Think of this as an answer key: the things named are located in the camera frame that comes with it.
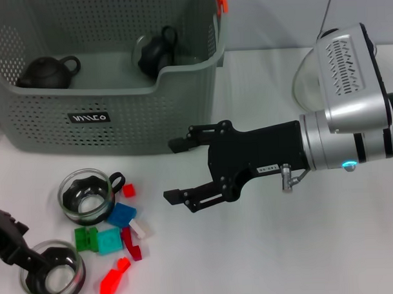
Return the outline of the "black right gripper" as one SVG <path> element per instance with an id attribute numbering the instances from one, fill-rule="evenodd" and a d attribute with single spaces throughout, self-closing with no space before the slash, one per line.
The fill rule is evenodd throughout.
<path id="1" fill-rule="evenodd" d="M 217 124 L 192 125 L 185 137 L 170 139 L 168 147 L 183 153 L 208 146 L 208 166 L 213 181 L 196 188 L 163 193 L 171 205 L 183 204 L 192 213 L 227 201 L 236 201 L 250 180 L 279 174 L 287 164 L 291 170 L 307 170 L 299 121 L 284 122 L 248 132 Z"/>

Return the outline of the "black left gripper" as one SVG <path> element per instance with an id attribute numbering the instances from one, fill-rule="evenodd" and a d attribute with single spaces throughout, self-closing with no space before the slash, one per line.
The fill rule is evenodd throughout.
<path id="1" fill-rule="evenodd" d="M 28 230 L 28 226 L 15 220 L 10 213 L 0 210 L 0 259 L 36 274 L 48 268 L 49 262 L 30 248 L 20 248 L 26 245 L 23 236 Z"/>

